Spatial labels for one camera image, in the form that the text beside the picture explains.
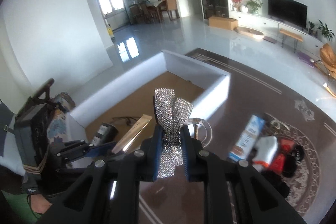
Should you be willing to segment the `person's left hand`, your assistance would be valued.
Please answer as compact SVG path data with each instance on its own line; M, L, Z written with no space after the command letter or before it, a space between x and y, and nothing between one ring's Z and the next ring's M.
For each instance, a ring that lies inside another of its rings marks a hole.
M41 194L28 195L27 201L32 211L38 214L44 214L52 206L52 203Z

